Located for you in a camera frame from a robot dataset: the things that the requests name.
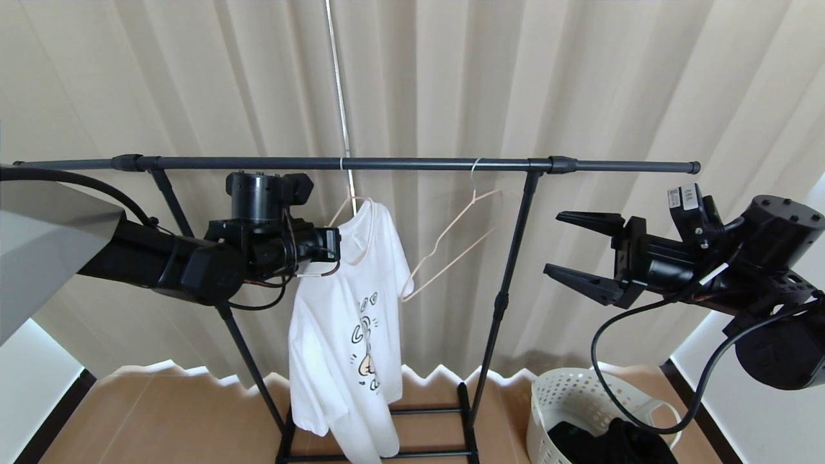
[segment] black baseboard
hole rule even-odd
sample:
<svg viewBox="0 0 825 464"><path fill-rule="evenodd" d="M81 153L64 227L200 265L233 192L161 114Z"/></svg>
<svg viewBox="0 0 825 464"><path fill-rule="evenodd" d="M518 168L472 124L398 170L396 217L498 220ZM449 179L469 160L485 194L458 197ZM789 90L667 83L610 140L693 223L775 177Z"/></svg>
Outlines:
<svg viewBox="0 0 825 464"><path fill-rule="evenodd" d="M20 456L14 461L15 464L34 464L40 461L54 439L57 438L57 434L63 429L68 418L72 417L74 410L95 384L95 381L97 379L86 369L80 372L72 386L66 390L63 398L49 413L49 417L43 421L35 435L23 448Z"/></svg>
<svg viewBox="0 0 825 464"><path fill-rule="evenodd" d="M667 362L660 366L660 369L662 369L662 373L664 373L670 382L673 390L675 390L679 398L681 398L681 402L689 405L691 401L693 401L694 391L691 385L685 380L685 377L679 372L676 365L673 364L673 361L668 359ZM742 459L739 458L739 455L736 454L733 447L730 446L730 442L728 442L728 439L722 434L714 418L711 417L708 410L705 409L705 405L699 408L695 421L696 424L699 425L699 428L702 429L702 433L708 438L710 446L714 448L714 451L716 451L717 456L719 456L722 462L725 464L742 464Z"/></svg>

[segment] floor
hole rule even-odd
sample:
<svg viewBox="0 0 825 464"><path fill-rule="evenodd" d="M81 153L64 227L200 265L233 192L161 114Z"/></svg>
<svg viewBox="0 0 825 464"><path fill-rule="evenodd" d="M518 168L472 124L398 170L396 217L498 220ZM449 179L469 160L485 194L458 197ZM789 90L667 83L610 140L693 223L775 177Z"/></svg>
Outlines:
<svg viewBox="0 0 825 464"><path fill-rule="evenodd" d="M664 375L652 367L614 369L649 395L685 406ZM475 433L485 464L529 464L525 436L530 417L529 374L503 381L493 376L483 392ZM425 381L405 372L404 398L398 406L454 405L456 380L436 371ZM280 410L286 411L288 387L277 376L267 379ZM470 397L475 381L468 382ZM661 418L657 425L673 424ZM396 416L402 449L433 449L464 443L457 414ZM126 367L101 379L89 391L54 440L43 464L65 462L243 462L272 463L279 442L277 428L257 390L215 380L208 372ZM299 431L294 454L336 452L330 435ZM682 434L674 454L679 462L720 462L696 424ZM404 464L466 462L465 458L405 459Z"/></svg>

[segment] laundry basket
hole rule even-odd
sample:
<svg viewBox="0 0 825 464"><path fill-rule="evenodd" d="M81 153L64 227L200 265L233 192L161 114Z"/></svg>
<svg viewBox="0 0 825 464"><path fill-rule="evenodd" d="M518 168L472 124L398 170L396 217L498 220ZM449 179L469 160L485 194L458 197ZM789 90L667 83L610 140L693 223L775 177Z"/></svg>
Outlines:
<svg viewBox="0 0 825 464"><path fill-rule="evenodd" d="M645 395L638 388L614 376L603 374L607 385L622 405L646 424L653 425L651 413L659 406L670 409L676 420L679 413L668 403ZM527 426L527 451L533 464L569 464L553 445L547 431L567 421L595 436L607 431L611 420L624 415L613 405L599 378L590 369L563 368L542 374L533 382L532 414ZM681 432L663 437L673 449Z"/></svg>

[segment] hanger hook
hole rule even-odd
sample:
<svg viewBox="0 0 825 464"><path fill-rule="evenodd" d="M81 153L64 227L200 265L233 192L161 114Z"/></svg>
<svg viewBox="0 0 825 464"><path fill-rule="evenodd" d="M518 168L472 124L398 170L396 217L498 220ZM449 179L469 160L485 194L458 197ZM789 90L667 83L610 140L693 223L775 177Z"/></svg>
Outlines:
<svg viewBox="0 0 825 464"><path fill-rule="evenodd" d="M479 164L479 161L482 159L476 159L475 163L473 163L473 167L469 169L469 181L473 183L473 198L475 198L475 192L478 191L478 188L475 185L475 167Z"/></svg>

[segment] shirt sleeve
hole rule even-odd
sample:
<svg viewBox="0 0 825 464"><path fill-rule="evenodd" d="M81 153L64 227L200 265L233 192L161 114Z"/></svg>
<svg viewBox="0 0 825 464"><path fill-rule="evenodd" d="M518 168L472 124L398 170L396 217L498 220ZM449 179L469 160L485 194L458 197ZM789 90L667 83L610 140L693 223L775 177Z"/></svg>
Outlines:
<svg viewBox="0 0 825 464"><path fill-rule="evenodd" d="M292 419L298 427L323 436L327 434L329 424L341 418L348 409L324 360L321 343L308 322L301 320L296 327L292 327L294 320L290 324Z"/></svg>
<svg viewBox="0 0 825 464"><path fill-rule="evenodd" d="M415 282L410 281L407 286L404 287L404 284L407 283L407 280L410 278L410 267L409 264L407 264L407 257L404 256L401 239L398 237L398 231L395 229L395 223L389 214L389 210L385 206L382 206L381 213L384 217L385 236L393 255L395 288L398 289L398 297L403 298L413 293L413 290L415 290Z"/></svg>

